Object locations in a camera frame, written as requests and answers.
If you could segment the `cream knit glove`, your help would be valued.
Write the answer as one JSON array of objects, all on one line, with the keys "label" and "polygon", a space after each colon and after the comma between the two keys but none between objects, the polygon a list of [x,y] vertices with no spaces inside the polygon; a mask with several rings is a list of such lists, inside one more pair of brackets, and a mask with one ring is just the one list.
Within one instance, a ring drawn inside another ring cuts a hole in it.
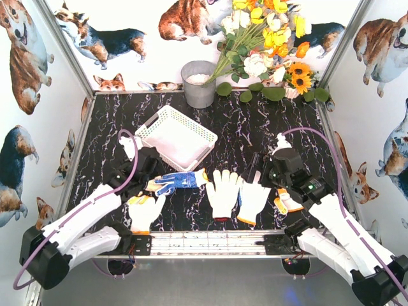
[{"label": "cream knit glove", "polygon": [[228,169],[213,171],[213,181],[206,184],[206,192],[215,220],[225,221],[231,218],[242,184],[242,177],[235,172]]}]

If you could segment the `blue dotted white glove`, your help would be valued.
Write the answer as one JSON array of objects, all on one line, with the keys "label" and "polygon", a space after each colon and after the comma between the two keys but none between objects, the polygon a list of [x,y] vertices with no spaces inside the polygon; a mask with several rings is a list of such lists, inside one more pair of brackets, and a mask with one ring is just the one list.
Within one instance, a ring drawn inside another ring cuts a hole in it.
[{"label": "blue dotted white glove", "polygon": [[146,191],[154,192],[156,196],[168,196],[177,189],[199,188],[208,183],[208,176],[204,168],[198,171],[168,173],[148,182]]}]

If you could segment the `yellow dotted white glove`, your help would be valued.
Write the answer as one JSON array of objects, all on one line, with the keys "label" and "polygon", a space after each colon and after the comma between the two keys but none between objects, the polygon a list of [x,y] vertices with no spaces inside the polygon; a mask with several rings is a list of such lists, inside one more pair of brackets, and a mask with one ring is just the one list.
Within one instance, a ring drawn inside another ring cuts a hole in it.
[{"label": "yellow dotted white glove", "polygon": [[166,196],[157,199],[151,196],[134,196],[127,201],[128,212],[131,218],[131,231],[136,235],[148,235],[150,225],[159,217]]}]

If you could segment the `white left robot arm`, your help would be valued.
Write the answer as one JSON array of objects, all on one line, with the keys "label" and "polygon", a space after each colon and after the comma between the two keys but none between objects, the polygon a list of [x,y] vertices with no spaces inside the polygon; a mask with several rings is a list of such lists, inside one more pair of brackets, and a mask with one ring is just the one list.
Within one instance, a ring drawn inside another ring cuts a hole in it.
[{"label": "white left robot arm", "polygon": [[[25,231],[19,263],[43,289],[56,287],[74,267],[106,252],[125,252],[137,235],[147,234],[159,217],[166,197],[144,195],[148,182],[164,173],[156,148],[142,147],[90,196],[58,220]],[[123,204],[131,227],[119,221],[88,235],[87,230]]]}]

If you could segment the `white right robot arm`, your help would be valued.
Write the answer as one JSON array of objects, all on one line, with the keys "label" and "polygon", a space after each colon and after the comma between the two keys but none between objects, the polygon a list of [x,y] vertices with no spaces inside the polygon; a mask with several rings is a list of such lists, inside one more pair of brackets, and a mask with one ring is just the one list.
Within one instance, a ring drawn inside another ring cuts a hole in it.
[{"label": "white right robot arm", "polygon": [[247,182],[257,179],[262,187],[283,188],[283,205],[303,207],[334,237],[325,237],[305,220],[284,228],[288,245],[319,258],[352,288],[363,305],[386,305],[407,285],[407,256],[396,256],[374,239],[344,208],[334,189],[320,175],[310,174],[299,153],[292,148],[271,156],[253,153],[243,173]]}]

